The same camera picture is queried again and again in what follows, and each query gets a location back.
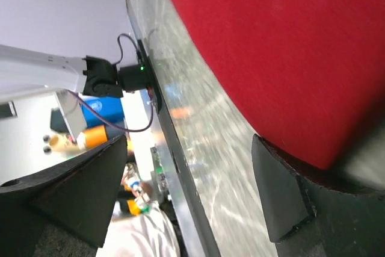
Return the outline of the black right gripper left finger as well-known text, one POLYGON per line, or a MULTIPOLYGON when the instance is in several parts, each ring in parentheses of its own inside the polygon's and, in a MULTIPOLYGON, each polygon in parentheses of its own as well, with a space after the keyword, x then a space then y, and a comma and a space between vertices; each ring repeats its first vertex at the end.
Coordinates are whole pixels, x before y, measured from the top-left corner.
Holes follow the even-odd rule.
POLYGON ((1 185, 1 256, 95 256, 105 242, 127 159, 115 137, 1 185))

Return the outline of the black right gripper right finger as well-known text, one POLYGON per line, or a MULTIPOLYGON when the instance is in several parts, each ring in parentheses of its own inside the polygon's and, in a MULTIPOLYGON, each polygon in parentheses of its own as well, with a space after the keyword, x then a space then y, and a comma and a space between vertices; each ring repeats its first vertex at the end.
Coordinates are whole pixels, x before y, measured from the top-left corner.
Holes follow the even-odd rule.
POLYGON ((384 256, 384 191, 252 140, 254 177, 279 256, 384 256))

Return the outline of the red t shirt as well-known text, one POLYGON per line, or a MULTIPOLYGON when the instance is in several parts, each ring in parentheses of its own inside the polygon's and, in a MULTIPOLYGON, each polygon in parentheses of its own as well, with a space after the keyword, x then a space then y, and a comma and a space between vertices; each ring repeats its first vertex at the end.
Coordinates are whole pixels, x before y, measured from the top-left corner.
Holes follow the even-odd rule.
POLYGON ((171 0, 241 114, 329 168, 384 110, 384 0, 171 0))

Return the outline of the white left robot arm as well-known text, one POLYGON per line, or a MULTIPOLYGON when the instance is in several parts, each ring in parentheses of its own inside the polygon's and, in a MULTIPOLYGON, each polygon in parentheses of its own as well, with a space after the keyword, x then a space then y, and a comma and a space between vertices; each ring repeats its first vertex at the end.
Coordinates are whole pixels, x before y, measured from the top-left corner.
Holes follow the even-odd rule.
POLYGON ((121 98, 150 86, 146 63, 118 68, 102 58, 64 57, 1 45, 1 100, 43 91, 121 98))

